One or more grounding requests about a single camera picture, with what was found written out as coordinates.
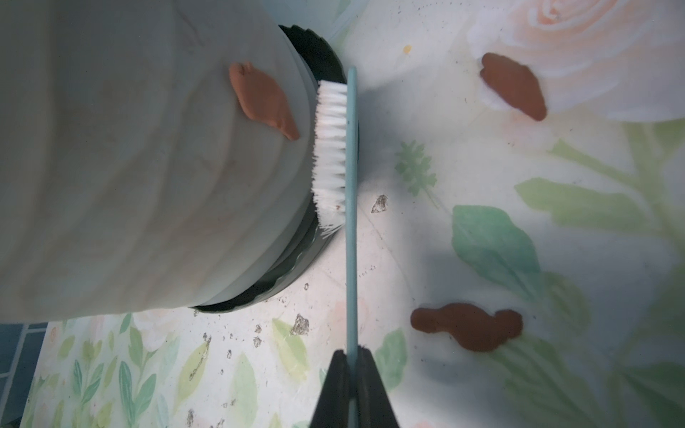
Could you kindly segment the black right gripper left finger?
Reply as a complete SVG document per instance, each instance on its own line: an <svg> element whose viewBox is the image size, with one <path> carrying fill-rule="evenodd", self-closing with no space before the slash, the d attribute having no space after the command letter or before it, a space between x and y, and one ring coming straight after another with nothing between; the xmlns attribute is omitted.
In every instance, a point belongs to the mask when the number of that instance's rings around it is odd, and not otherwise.
<svg viewBox="0 0 685 428"><path fill-rule="evenodd" d="M310 428L348 428L351 403L351 370L343 350L334 352Z"/></svg>

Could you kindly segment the teal toothbrush white bristles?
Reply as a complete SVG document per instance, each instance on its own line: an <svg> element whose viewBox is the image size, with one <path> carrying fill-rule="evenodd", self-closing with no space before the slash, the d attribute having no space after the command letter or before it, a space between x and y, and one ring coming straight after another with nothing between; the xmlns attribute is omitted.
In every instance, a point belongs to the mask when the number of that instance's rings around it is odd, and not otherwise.
<svg viewBox="0 0 685 428"><path fill-rule="evenodd" d="M346 355L351 370L359 354L358 321L358 71L347 82L319 82L315 117L312 194L323 235L344 230Z"/></svg>

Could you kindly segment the white ceramic pot with soil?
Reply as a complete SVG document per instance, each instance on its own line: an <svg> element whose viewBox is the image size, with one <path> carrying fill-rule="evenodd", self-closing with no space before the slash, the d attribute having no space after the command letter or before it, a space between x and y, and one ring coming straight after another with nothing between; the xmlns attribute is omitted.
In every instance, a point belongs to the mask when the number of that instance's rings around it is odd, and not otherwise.
<svg viewBox="0 0 685 428"><path fill-rule="evenodd" d="M244 114L228 67L286 94ZM316 84L258 1L1 5L1 319L211 305L256 283L311 200Z"/></svg>

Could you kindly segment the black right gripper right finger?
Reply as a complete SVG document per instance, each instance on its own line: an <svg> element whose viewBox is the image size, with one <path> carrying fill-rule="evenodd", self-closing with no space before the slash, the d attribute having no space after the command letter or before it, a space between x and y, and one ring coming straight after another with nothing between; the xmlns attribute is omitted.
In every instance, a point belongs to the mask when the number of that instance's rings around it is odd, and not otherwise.
<svg viewBox="0 0 685 428"><path fill-rule="evenodd" d="M399 428L372 352L358 347L355 363L355 427Z"/></svg>

